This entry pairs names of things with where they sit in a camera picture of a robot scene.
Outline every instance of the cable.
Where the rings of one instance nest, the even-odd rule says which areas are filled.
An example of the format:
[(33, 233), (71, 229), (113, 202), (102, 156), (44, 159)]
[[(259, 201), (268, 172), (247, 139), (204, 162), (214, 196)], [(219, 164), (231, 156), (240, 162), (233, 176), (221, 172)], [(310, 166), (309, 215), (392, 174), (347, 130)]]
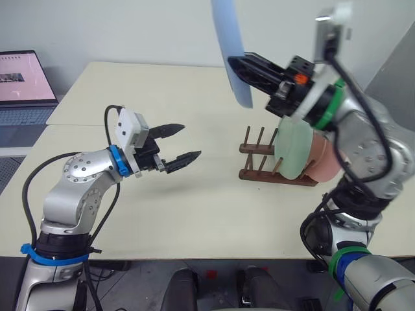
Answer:
[(102, 306), (101, 306), (101, 302), (99, 301), (99, 298), (98, 298), (98, 294), (95, 291), (95, 288), (93, 287), (93, 283), (92, 283), (92, 280), (91, 280), (91, 270), (89, 268), (89, 261), (88, 260), (84, 261), (84, 270), (85, 270), (86, 282), (88, 284), (88, 288), (89, 288), (89, 292), (91, 293), (92, 300), (95, 304), (95, 308), (97, 309), (97, 311), (103, 311)]
[(99, 282), (101, 281), (101, 277), (102, 277), (102, 274), (104, 273), (104, 269), (101, 269), (101, 272), (99, 273), (99, 276), (98, 276), (98, 281), (97, 281), (97, 285), (96, 285), (96, 287), (95, 287), (95, 292), (97, 293), (97, 295), (98, 295), (98, 286), (99, 286)]
[[(108, 279), (111, 279), (114, 275), (115, 275), (115, 270), (110, 270), (109, 274), (104, 275), (104, 276), (101, 276), (101, 278), (99, 280), (98, 279), (92, 279), (92, 278), (91, 279), (94, 282), (98, 282), (98, 281), (102, 282), (102, 281), (106, 281)], [(94, 276), (96, 278), (99, 278), (100, 277), (99, 275), (97, 275), (97, 274), (95, 274), (93, 272), (91, 272), (91, 276)]]
[(91, 238), (89, 239), (88, 246), (91, 246), (92, 245), (92, 242), (96, 239), (99, 231), (102, 229), (103, 225), (105, 224), (105, 221), (110, 216), (110, 214), (111, 214), (111, 212), (112, 212), (115, 204), (117, 203), (120, 190), (121, 190), (121, 186), (120, 186), (119, 183), (117, 183), (117, 190), (115, 191), (114, 199), (112, 200), (110, 207), (106, 211), (104, 217), (102, 217), (101, 221), (99, 222), (99, 225), (97, 226), (96, 230), (94, 231), (94, 233), (92, 234)]
[[(78, 154), (78, 153), (79, 152), (69, 152), (69, 153), (66, 153), (66, 154), (57, 155), (55, 157), (52, 157), (52, 158), (46, 160), (45, 162), (43, 162), (41, 165), (36, 167), (30, 173), (30, 175), (25, 180), (25, 183), (23, 184), (23, 188), (21, 190), (21, 201), (22, 201), (22, 204), (23, 204), (23, 210), (25, 211), (25, 216), (26, 216), (27, 222), (29, 223), (29, 227), (30, 227), (30, 235), (31, 235), (31, 238), (32, 238), (32, 241), (31, 241), (30, 244), (31, 244), (32, 248), (36, 247), (36, 239), (38, 238), (38, 234), (37, 234), (37, 231), (36, 231), (36, 225), (35, 225), (34, 220), (33, 220), (33, 215), (31, 213), (30, 207), (29, 207), (28, 192), (29, 192), (30, 183), (32, 182), (33, 178), (37, 175), (37, 173), (40, 172), (47, 165), (49, 165), (52, 162), (55, 162), (59, 159), (74, 156), (75, 154)], [(15, 291), (15, 299), (14, 299), (15, 300), (14, 301), (15, 306), (16, 306), (17, 301), (19, 299), (21, 285), (23, 283), (23, 278), (25, 277), (27, 263), (29, 262), (29, 258), (30, 258), (29, 256), (26, 256), (25, 263), (24, 263), (24, 265), (23, 265), (23, 267), (20, 271), (18, 286), (17, 286), (16, 291)]]
[(43, 168), (45, 168), (47, 165), (51, 164), (52, 162), (55, 162), (56, 160), (63, 159), (64, 157), (71, 157), (71, 156), (74, 156), (75, 154), (78, 154), (78, 153), (79, 152), (68, 152), (66, 154), (56, 155), (56, 156), (46, 160), (45, 162), (43, 162), (41, 165), (36, 167), (30, 173), (30, 175), (27, 177), (25, 183), (23, 184), (23, 188), (21, 190), (21, 201), (23, 203), (23, 210), (25, 211), (26, 219), (27, 219), (27, 222), (29, 223), (29, 227), (30, 227), (30, 233), (32, 235), (32, 243), (31, 243), (32, 248), (36, 247), (36, 239), (38, 238), (38, 234), (36, 232), (36, 225), (34, 224), (32, 213), (30, 211), (29, 199), (27, 198), (27, 196), (28, 196), (27, 194), (28, 194), (28, 191), (29, 191), (29, 185), (30, 185), (31, 181), (33, 180), (33, 178), (37, 175), (37, 173), (40, 172)]
[(352, 77), (342, 68), (340, 63), (337, 61), (335, 54), (329, 50), (325, 56), (326, 56), (326, 60), (333, 66), (333, 68), (337, 71), (337, 73), (340, 75), (343, 81), (348, 85), (351, 93), (353, 94), (353, 96), (356, 98), (359, 105), (362, 107), (362, 109), (366, 113), (369, 121), (373, 125), (376, 131), (376, 134), (385, 150), (385, 156), (386, 156), (385, 169), (381, 173), (376, 174), (374, 176), (368, 176), (365, 178), (361, 178), (360, 181), (362, 183), (368, 183), (370, 181), (381, 179), (382, 177), (385, 177), (390, 172), (390, 170), (392, 169), (392, 165), (393, 165), (392, 152), (390, 151), (389, 143), (385, 136), (385, 133), (383, 132), (381, 125), (379, 124), (373, 112), (371, 111), (368, 101), (366, 100), (366, 96), (364, 95), (360, 87), (357, 85), (357, 83), (352, 79)]
[(105, 108), (105, 111), (104, 111), (104, 125), (105, 125), (105, 135), (106, 135), (106, 140), (108, 142), (108, 146), (112, 145), (111, 137), (110, 137), (110, 131), (108, 129), (108, 112), (110, 112), (111, 109), (116, 109), (117, 112), (119, 113), (122, 108), (123, 107), (117, 106), (117, 105), (109, 105), (107, 108)]
[(318, 256), (313, 249), (311, 248), (311, 246), (307, 243), (306, 241), (306, 237), (305, 237), (305, 229), (307, 228), (307, 226), (317, 217), (319, 216), (326, 216), (326, 215), (332, 215), (332, 214), (341, 214), (341, 213), (347, 213), (351, 211), (350, 209), (329, 209), (329, 210), (324, 210), (324, 211), (318, 211), (318, 212), (313, 212), (311, 214), (309, 214), (307, 216), (307, 218), (302, 222), (301, 227), (300, 227), (300, 237), (301, 240), (305, 246), (305, 248), (307, 248), (307, 251), (309, 251), (309, 253), (319, 262), (321, 263), (324, 267), (327, 267), (327, 263), (320, 257)]

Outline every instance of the wooden peg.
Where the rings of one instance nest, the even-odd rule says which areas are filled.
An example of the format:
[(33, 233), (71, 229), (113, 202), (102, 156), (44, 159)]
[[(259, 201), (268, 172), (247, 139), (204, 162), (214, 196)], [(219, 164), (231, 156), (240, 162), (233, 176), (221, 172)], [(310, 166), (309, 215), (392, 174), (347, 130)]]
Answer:
[(248, 154), (248, 157), (246, 157), (245, 167), (244, 167), (244, 173), (249, 169), (252, 169), (252, 153)]
[(272, 134), (271, 141), (270, 141), (270, 144), (268, 145), (268, 148), (271, 148), (272, 143), (274, 142), (275, 136), (277, 136), (277, 132), (278, 132), (278, 128), (274, 130), (274, 133)]
[(304, 177), (304, 175), (305, 175), (305, 173), (307, 172), (307, 170), (308, 170), (308, 169), (311, 167), (311, 165), (313, 165), (314, 163), (315, 163), (315, 160), (311, 160), (311, 161), (309, 162), (309, 164), (307, 164), (307, 165), (305, 166), (305, 168), (304, 168), (304, 169), (303, 169), (303, 171), (301, 172), (300, 179)]
[(248, 142), (248, 136), (249, 136), (249, 131), (251, 130), (251, 127), (248, 125), (248, 127), (246, 128), (246, 134), (245, 134), (245, 140), (244, 140), (244, 147), (246, 146), (246, 143)]
[(254, 155), (250, 153), (251, 160), (249, 162), (249, 169), (254, 170)]
[(282, 162), (283, 162), (283, 158), (281, 157), (278, 159), (277, 163), (275, 164), (274, 169), (272, 170), (272, 175), (275, 175), (277, 173), (277, 170)]
[(265, 161), (266, 161), (266, 160), (267, 160), (267, 156), (266, 156), (266, 155), (264, 155), (264, 157), (262, 158), (261, 164), (260, 164), (260, 166), (259, 166), (259, 169), (258, 169), (258, 175), (260, 175), (260, 174), (261, 174), (262, 168), (264, 167), (264, 164), (265, 164)]
[(258, 146), (259, 146), (259, 143), (261, 142), (261, 138), (262, 138), (262, 134), (264, 134), (264, 127), (262, 127), (261, 128), (261, 131), (259, 132), (259, 137), (258, 137), (258, 140), (257, 140), (257, 145), (256, 145), (256, 147), (258, 148)]

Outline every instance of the green plate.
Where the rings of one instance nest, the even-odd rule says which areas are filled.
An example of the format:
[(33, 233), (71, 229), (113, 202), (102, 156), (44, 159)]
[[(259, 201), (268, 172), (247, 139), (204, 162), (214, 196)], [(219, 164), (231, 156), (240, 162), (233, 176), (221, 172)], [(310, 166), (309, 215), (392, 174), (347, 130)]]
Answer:
[(284, 116), (274, 141), (275, 160), (283, 158), (278, 172), (287, 179), (296, 179), (303, 171), (313, 142), (313, 129), (303, 121)]

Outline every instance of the robotic arm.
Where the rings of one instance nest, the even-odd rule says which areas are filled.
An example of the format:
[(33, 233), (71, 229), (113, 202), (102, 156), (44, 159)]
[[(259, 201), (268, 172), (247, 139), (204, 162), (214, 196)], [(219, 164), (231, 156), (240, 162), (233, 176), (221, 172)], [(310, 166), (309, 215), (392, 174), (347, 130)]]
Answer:
[[(415, 275), (392, 259), (370, 254), (367, 246), (382, 210), (415, 173), (415, 133), (364, 95), (337, 61), (344, 9), (316, 18), (315, 63), (295, 56), (283, 69), (250, 52), (225, 57), (225, 62), (240, 80), (270, 96), (266, 110), (304, 119), (333, 141), (345, 175), (304, 220), (300, 234), (305, 247), (362, 311), (409, 311), (415, 306)], [(222, 53), (227, 54), (223, 46)], [(316, 63), (323, 64), (318, 74)], [(342, 80), (334, 83), (336, 73)]]
[(103, 222), (92, 236), (89, 233), (104, 193), (132, 174), (141, 177), (142, 170), (169, 174), (200, 155), (200, 151), (189, 152), (171, 162), (161, 160), (155, 139), (174, 135), (184, 126), (149, 128), (142, 115), (122, 107), (117, 111), (115, 133), (121, 147), (111, 144), (104, 150), (71, 156), (60, 181), (48, 193), (40, 235), (34, 246), (22, 246), (30, 259), (16, 310), (85, 310), (86, 285), (79, 277), (89, 253), (97, 251), (91, 244)]

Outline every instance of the laptop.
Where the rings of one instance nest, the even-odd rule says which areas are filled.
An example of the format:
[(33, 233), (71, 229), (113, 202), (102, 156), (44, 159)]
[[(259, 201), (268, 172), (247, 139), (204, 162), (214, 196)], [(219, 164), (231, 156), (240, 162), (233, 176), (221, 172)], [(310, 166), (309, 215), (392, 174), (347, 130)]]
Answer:
[(0, 147), (33, 146), (57, 105), (33, 50), (0, 52)]

